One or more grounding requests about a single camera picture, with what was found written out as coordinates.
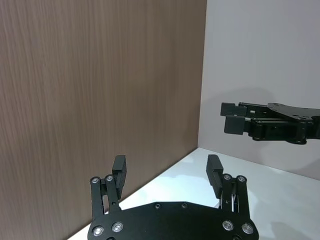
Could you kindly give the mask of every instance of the wooden wall panel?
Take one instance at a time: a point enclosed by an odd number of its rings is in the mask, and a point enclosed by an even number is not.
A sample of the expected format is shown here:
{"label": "wooden wall panel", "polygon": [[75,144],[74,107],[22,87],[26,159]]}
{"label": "wooden wall panel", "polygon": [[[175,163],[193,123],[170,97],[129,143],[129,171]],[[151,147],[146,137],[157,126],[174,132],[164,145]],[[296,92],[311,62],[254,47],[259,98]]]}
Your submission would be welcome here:
{"label": "wooden wall panel", "polygon": [[197,147],[205,0],[0,0],[0,239],[65,239]]}

